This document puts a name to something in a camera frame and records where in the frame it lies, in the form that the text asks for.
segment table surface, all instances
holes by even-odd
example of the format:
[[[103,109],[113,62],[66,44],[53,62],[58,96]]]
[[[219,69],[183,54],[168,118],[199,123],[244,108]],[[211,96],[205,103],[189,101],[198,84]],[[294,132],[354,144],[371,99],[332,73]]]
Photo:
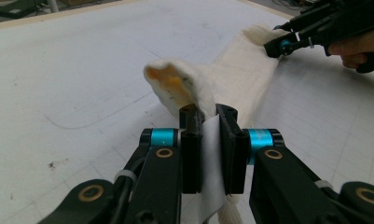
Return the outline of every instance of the table surface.
[[[245,1],[139,0],[0,24],[0,223],[36,223],[77,184],[112,181],[144,128],[177,127],[144,80],[147,63],[210,63],[241,29],[285,21]],[[374,184],[374,73],[301,49],[281,60],[255,120],[335,190]]]

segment finger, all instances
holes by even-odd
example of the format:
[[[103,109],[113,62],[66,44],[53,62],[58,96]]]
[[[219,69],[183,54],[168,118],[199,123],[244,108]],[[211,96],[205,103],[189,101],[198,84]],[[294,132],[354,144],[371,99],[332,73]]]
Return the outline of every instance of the finger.
[[[360,65],[359,63],[343,62],[343,66],[347,68],[352,68],[352,69],[357,69],[359,65]]]
[[[366,63],[367,55],[365,54],[354,54],[354,55],[341,55],[341,59],[348,63]]]
[[[374,30],[364,35],[353,36],[329,46],[331,55],[353,55],[374,52]]]

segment cloth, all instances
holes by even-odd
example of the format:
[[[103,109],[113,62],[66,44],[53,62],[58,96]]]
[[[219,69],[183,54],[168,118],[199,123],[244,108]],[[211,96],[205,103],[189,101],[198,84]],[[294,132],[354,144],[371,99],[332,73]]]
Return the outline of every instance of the cloth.
[[[216,115],[215,104],[222,104],[238,110],[241,128],[252,128],[256,108],[279,62],[267,56],[263,44],[285,34],[266,25],[254,25],[237,34],[210,64],[157,60],[145,67],[145,79],[177,118],[182,106],[195,104],[209,119]],[[228,196],[224,201],[218,213],[219,222],[242,223],[236,208],[237,197]]]

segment white cloth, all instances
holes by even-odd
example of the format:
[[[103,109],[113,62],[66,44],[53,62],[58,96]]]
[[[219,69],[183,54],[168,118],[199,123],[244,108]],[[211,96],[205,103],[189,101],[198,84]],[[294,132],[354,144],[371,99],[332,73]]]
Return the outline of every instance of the white cloth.
[[[199,222],[212,217],[226,203],[221,170],[221,138],[219,116],[207,119],[201,128],[201,193],[199,194]]]
[[[235,36],[210,64],[158,60],[145,67],[145,79],[161,103],[177,118],[182,106],[195,104],[205,119],[209,119],[215,116],[215,104],[218,103],[239,111],[241,128],[252,128],[254,112],[279,62],[267,56],[263,44],[285,34],[284,31],[272,31],[265,25],[255,25]],[[219,212],[220,223],[242,223],[235,205],[236,198],[228,196]]]

